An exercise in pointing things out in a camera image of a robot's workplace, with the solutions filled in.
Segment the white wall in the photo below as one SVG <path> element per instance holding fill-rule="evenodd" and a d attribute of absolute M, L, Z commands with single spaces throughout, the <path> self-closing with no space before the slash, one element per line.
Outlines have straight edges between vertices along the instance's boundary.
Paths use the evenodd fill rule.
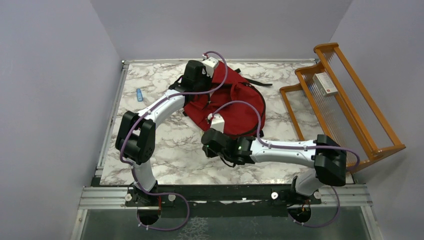
<path fill-rule="evenodd" d="M 424 230 L 424 1 L 354 0 L 334 33 L 406 149 L 357 174 L 386 240 Z"/>
<path fill-rule="evenodd" d="M 69 239 L 121 61 L 88 0 L 0 2 L 0 239 Z"/>
<path fill-rule="evenodd" d="M 91 0 L 119 56 L 316 58 L 352 0 Z"/>

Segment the small white box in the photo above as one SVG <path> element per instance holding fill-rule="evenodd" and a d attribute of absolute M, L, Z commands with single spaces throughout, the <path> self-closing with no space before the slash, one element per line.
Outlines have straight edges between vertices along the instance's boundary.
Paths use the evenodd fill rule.
<path fill-rule="evenodd" d="M 333 96 L 338 92 L 333 81 L 326 72 L 315 73 L 312 80 L 324 97 Z"/>
<path fill-rule="evenodd" d="M 207 116 L 207 119 L 211 120 L 211 118 L 212 118 L 212 113 L 209 113 L 209 115 Z M 220 114 L 215 114 L 215 116 L 213 116 L 212 118 L 212 122 L 210 123 L 210 128 L 223 133 L 224 125 L 225 125 L 224 118 Z"/>

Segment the black backpack strap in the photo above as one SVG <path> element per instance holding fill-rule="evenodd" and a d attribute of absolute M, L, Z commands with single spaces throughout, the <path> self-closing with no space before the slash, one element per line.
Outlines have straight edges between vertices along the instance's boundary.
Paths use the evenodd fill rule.
<path fill-rule="evenodd" d="M 176 79 L 176 81 L 174 81 L 169 87 L 168 89 L 175 89 L 179 83 L 179 80 L 182 78 L 183 76 L 180 76 L 179 78 Z"/>
<path fill-rule="evenodd" d="M 239 74 L 241 72 L 241 70 L 240 70 L 240 68 L 237 68 L 236 70 L 234 70 L 234 72 Z M 249 79 L 249 78 L 244 78 L 244 79 L 246 79 L 246 81 L 248 81 L 249 83 L 251 83 L 253 85 L 257 85 L 257 86 L 269 87 L 269 86 L 273 85 L 272 83 L 263 83 L 263 82 L 255 81 L 255 80 L 252 80 L 252 79 Z"/>
<path fill-rule="evenodd" d="M 252 79 L 249 79 L 249 78 L 244 78 L 244 79 L 246 79 L 249 83 L 251 83 L 253 85 L 258 85 L 258 86 L 263 86 L 263 87 L 269 87 L 269 86 L 273 85 L 272 83 L 263 83 L 263 82 L 255 81 L 255 80 L 252 80 Z"/>

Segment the marble surface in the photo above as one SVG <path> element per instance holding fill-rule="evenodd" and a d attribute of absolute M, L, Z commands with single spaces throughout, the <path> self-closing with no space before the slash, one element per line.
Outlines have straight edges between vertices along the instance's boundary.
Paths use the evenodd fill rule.
<path fill-rule="evenodd" d="M 133 182 L 130 168 L 121 163 L 115 141 L 122 115 L 137 112 L 163 95 L 168 86 L 183 72 L 186 63 L 134 63 L 129 66 L 122 97 L 113 125 L 112 138 L 101 176 L 101 185 L 128 185 Z M 257 86 L 266 102 L 264 139 L 297 141 L 290 116 L 279 89 L 297 84 L 295 69 L 310 66 L 305 63 L 229 63 L 232 69 L 241 69 L 241 75 L 272 87 Z M 136 89 L 144 97 L 138 102 Z M 321 127 L 303 92 L 290 92 L 288 98 L 305 139 L 322 134 Z M 151 158 L 152 170 L 160 184 L 286 184 L 295 175 L 307 170 L 296 164 L 265 162 L 228 167 L 218 158 L 206 158 L 202 151 L 202 131 L 182 110 L 175 112 L 156 130 L 156 148 Z"/>

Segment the wooden rack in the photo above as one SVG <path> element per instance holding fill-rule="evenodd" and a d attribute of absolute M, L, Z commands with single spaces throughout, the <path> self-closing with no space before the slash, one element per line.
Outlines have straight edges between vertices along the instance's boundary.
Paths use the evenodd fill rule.
<path fill-rule="evenodd" d="M 287 93 L 293 91 L 304 92 L 324 134 L 343 147 L 359 151 L 361 162 L 353 172 L 404 149 L 405 145 L 401 143 L 387 122 L 343 55 L 339 45 L 337 43 L 320 44 L 313 50 L 318 55 L 319 62 L 313 66 L 296 69 L 295 74 L 299 84 L 280 88 L 298 138 L 301 141 L 305 140 L 287 97 Z M 334 96 L 323 97 L 312 80 L 314 74 L 324 72 L 328 74 L 338 90 Z M 356 158 L 349 154 L 348 166 L 354 165 L 355 162 Z"/>

